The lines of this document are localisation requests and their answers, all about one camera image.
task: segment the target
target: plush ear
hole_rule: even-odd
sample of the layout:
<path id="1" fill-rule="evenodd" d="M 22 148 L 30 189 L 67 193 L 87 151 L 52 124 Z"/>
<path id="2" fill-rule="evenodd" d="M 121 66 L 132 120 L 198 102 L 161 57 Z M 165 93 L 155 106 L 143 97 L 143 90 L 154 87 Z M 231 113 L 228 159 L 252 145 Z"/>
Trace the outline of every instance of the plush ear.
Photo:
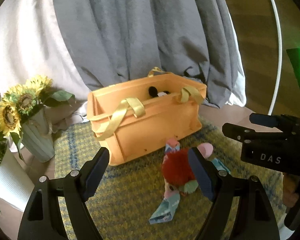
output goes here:
<path id="1" fill-rule="evenodd" d="M 197 148 L 205 159 L 208 159 L 213 152 L 213 146 L 210 143 L 202 143 Z"/>
<path id="2" fill-rule="evenodd" d="M 155 87 L 149 87 L 148 91 L 151 97 L 156 98 L 158 96 L 158 90 Z"/>

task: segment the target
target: yellow ribbon handle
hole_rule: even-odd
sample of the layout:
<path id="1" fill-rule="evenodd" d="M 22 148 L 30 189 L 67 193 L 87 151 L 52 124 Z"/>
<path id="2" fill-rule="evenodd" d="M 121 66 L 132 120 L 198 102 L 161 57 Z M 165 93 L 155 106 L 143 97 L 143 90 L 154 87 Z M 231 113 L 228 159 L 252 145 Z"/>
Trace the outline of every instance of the yellow ribbon handle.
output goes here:
<path id="1" fill-rule="evenodd" d="M 201 105 L 204 100 L 204 98 L 196 88 L 187 86 L 181 89 L 181 95 L 178 98 L 178 102 L 182 104 L 188 102 L 190 96 L 194 98 L 198 105 Z"/>
<path id="2" fill-rule="evenodd" d="M 158 67 L 154 67 L 152 70 L 149 71 L 148 73 L 148 77 L 153 77 L 155 72 L 159 72 L 159 73 L 170 73 L 170 72 L 165 72 L 163 70 L 161 70 Z"/>
<path id="3" fill-rule="evenodd" d="M 114 132 L 121 124 L 130 106 L 133 109 L 134 116 L 136 118 L 146 114 L 145 107 L 138 98 L 126 98 L 122 100 L 117 109 L 114 111 L 108 126 L 104 130 L 104 133 L 101 136 L 97 137 L 97 141 L 104 141 L 114 134 Z"/>

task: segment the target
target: metal screw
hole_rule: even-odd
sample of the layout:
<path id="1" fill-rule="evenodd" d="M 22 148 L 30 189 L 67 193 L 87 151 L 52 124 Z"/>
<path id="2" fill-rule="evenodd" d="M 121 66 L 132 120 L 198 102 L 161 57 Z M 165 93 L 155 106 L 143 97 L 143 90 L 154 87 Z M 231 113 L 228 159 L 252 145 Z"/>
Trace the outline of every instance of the metal screw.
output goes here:
<path id="1" fill-rule="evenodd" d="M 40 177 L 39 181 L 40 182 L 45 182 L 47 180 L 47 177 L 46 176 L 42 176 Z"/>
<path id="2" fill-rule="evenodd" d="M 254 175 L 253 175 L 253 176 L 251 176 L 250 178 L 251 178 L 251 180 L 254 181 L 254 182 L 258 182 L 258 181 L 259 181 L 259 179 L 258 179 L 257 176 L 254 176 Z"/>
<path id="3" fill-rule="evenodd" d="M 70 172 L 70 175 L 72 177 L 78 176 L 79 175 L 79 171 L 78 170 L 73 170 L 73 171 Z"/>
<path id="4" fill-rule="evenodd" d="M 227 176 L 228 172 L 226 172 L 225 170 L 220 170 L 219 171 L 219 175 L 222 176 L 222 177 L 225 177 Z"/>

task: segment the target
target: white vase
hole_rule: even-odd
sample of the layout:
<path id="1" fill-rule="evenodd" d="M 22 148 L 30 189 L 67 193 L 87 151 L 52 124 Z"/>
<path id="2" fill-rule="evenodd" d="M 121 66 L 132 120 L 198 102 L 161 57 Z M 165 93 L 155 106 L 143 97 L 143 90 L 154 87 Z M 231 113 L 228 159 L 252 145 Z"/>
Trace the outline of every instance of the white vase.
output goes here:
<path id="1" fill-rule="evenodd" d="M 9 148 L 0 164 L 0 198 L 24 212 L 34 184 Z"/>
<path id="2" fill-rule="evenodd" d="M 47 162 L 55 155 L 51 127 L 43 108 L 22 124 L 22 132 L 22 144 L 39 162 Z"/>

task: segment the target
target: blue stripe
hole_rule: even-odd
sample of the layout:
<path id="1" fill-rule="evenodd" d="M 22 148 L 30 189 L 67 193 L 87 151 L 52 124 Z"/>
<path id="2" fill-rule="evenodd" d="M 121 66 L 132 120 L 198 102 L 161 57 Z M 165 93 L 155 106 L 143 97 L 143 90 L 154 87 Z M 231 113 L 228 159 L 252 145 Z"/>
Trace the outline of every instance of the blue stripe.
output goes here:
<path id="1" fill-rule="evenodd" d="M 74 135 L 74 125 L 70 126 L 67 130 L 67 139 L 70 150 L 70 166 L 73 170 L 78 170 L 78 154 L 77 147 L 75 143 L 75 135 Z"/>

